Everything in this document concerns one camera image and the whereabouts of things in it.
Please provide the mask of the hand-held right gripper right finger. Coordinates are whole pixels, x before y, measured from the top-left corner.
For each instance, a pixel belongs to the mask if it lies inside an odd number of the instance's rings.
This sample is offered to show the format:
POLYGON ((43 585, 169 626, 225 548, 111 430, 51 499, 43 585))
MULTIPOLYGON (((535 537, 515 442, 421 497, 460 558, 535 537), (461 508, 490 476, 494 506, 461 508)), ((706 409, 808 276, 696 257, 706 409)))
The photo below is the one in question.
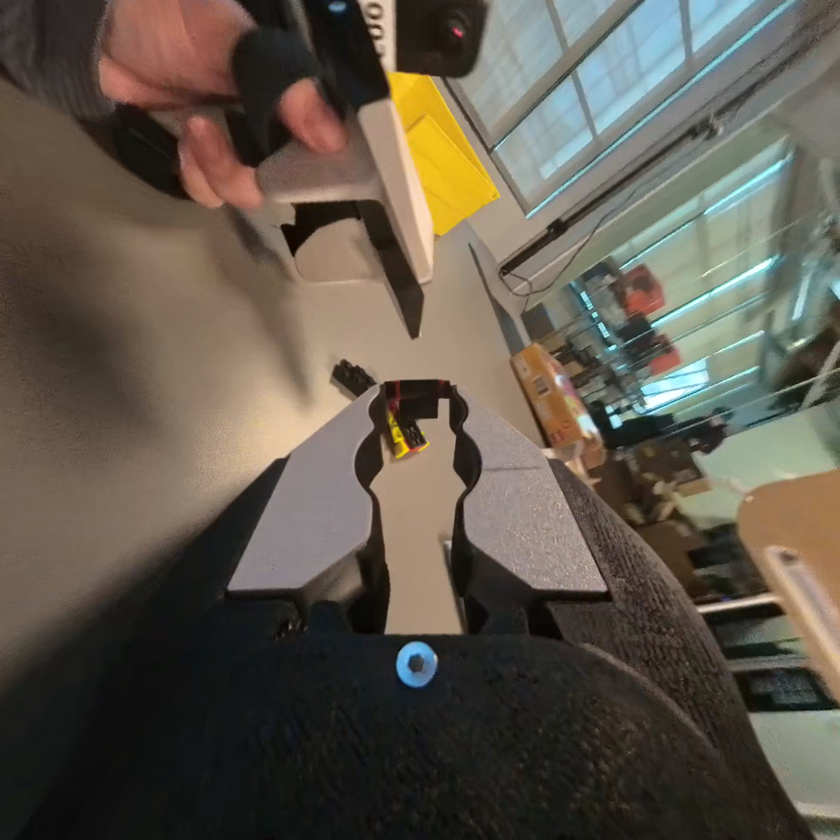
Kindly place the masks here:
POLYGON ((449 388, 456 502, 449 568, 465 631, 499 616, 542 627, 560 603, 610 601, 607 582, 550 460, 459 386, 449 388))

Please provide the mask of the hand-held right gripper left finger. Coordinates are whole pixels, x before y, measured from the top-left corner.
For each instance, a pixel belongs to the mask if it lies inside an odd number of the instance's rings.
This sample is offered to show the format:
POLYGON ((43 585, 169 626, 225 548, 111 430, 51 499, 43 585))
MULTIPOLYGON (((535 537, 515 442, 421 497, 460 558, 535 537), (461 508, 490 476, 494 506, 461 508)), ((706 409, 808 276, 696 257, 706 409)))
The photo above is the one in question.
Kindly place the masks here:
POLYGON ((389 604, 380 503, 385 394, 374 385, 291 450, 227 583, 239 602, 280 601, 308 620, 338 604, 353 630, 383 634, 389 604))

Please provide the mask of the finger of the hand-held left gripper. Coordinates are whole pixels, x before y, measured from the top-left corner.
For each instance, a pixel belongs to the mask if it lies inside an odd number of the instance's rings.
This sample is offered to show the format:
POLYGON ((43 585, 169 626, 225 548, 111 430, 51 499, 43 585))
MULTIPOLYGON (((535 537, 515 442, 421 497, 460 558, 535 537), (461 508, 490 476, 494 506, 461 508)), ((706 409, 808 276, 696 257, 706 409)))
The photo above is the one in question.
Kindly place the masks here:
POLYGON ((280 235, 281 223, 293 218, 293 206, 365 198, 386 201, 399 214, 413 209, 425 222, 428 283, 434 271, 434 223, 394 101, 384 98, 352 112, 345 130, 346 144, 338 153, 313 152, 299 140, 290 140, 258 165, 264 202, 256 210, 257 233, 289 272, 303 280, 292 268, 280 235))
POLYGON ((418 339, 425 306, 425 222, 374 198, 301 203, 280 225, 290 264, 315 284, 382 284, 409 337, 418 339))

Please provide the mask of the yellow plastic bin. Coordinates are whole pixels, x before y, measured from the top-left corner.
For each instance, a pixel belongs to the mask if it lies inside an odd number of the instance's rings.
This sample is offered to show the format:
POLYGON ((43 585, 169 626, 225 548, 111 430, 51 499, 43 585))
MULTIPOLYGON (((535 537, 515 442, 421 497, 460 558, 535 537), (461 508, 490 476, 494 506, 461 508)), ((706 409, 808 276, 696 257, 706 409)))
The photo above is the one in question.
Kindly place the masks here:
POLYGON ((431 77, 389 72, 392 99, 434 223, 436 237, 499 192, 431 77))

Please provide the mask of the black studded toy plate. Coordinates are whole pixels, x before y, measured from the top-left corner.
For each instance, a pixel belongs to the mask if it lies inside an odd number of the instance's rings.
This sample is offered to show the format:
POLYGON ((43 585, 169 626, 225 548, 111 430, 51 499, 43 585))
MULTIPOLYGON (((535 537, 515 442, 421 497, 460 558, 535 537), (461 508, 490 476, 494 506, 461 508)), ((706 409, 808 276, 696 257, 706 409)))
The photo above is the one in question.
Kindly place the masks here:
POLYGON ((380 387, 380 384, 364 368, 347 360, 340 360, 333 366, 331 383, 342 394, 353 400, 361 397, 372 388, 380 387))

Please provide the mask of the black brick assembly red pins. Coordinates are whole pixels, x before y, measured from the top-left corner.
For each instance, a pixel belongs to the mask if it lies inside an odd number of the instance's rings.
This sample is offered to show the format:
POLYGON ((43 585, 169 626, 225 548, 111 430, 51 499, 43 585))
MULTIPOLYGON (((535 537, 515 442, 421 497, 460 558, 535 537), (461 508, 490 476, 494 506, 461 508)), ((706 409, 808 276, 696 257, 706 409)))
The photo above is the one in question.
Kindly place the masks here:
POLYGON ((387 381, 387 409, 400 423, 436 419, 439 404, 451 397, 451 387, 450 381, 440 379, 387 381))

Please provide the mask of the colourful toy set box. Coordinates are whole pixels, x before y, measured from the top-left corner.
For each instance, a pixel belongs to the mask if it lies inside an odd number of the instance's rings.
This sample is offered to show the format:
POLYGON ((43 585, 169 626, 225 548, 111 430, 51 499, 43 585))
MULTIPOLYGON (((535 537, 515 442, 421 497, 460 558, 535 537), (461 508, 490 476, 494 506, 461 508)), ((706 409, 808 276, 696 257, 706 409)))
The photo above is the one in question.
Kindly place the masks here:
POLYGON ((577 444, 596 459, 603 440, 562 365, 541 344, 532 343, 510 358, 511 368, 552 448, 577 444))

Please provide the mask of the person's left hand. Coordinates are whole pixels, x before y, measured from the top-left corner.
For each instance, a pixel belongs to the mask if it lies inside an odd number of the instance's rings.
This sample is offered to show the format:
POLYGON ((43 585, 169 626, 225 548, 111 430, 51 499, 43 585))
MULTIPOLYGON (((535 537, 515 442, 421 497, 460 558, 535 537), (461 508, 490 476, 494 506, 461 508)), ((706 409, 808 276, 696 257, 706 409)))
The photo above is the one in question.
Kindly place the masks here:
MULTIPOLYGON (((226 133, 195 110, 215 100, 240 97, 235 56, 256 42, 257 23, 230 1, 108 2, 99 40, 98 74, 103 95, 147 111, 186 114, 178 141, 180 180, 205 207, 257 209, 263 195, 256 171, 242 162, 226 133)), ((343 122, 323 98, 312 54, 297 34, 280 30, 283 89, 276 118, 297 141, 318 154, 341 152, 343 122)))

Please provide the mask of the black light stand pole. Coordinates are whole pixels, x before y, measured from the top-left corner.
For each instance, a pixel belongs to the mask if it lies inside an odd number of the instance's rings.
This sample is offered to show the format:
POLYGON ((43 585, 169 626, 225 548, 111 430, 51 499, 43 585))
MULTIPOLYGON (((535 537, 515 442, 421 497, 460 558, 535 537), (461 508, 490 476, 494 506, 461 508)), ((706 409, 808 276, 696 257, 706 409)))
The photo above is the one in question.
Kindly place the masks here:
POLYGON ((688 128, 677 134, 671 141, 660 144, 655 152, 649 154, 640 162, 633 164, 625 174, 614 179, 609 186, 596 193, 593 198, 577 206, 572 213, 567 214, 565 217, 556 217, 540 235, 533 238, 525 246, 522 246, 500 265, 500 276, 504 278, 515 273, 515 270, 519 269, 529 259, 560 239, 572 227, 588 216, 591 216, 597 209, 609 203, 618 193, 621 193, 630 186, 638 185, 643 176, 650 173, 669 158, 670 155, 687 145, 718 137, 721 133, 721 126, 721 118, 718 115, 711 114, 704 119, 690 124, 688 128))

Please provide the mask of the metal storage shelf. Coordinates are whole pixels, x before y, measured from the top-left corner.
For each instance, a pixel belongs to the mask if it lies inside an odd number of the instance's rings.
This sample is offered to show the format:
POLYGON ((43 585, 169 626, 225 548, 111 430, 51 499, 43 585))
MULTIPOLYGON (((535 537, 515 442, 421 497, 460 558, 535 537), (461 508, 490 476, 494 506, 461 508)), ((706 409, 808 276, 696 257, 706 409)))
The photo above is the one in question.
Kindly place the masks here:
POLYGON ((597 363, 604 393, 643 413, 673 400, 679 386, 666 379, 684 360, 665 329, 655 326, 665 315, 665 285, 648 264, 622 267, 606 258, 583 271, 570 290, 581 309, 573 339, 597 363))

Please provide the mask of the wooden book stand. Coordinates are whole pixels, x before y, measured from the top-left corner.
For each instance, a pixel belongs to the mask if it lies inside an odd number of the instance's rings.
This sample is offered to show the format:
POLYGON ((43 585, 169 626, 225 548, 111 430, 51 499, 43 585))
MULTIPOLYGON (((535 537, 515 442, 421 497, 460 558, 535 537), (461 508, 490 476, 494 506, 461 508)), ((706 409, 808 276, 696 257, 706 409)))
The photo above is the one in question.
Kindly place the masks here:
POLYGON ((812 666, 839 700, 839 470, 749 490, 737 531, 812 666))

